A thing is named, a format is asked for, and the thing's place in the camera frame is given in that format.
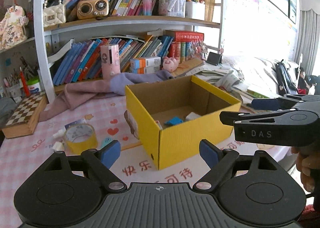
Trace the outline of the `person's right hand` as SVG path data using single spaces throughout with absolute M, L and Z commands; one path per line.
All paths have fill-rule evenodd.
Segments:
M 313 193 L 315 179 L 311 176 L 312 169 L 319 169 L 319 151 L 310 155 L 303 155 L 296 147 L 291 148 L 291 153 L 297 154 L 296 168 L 300 172 L 300 179 L 307 192 Z

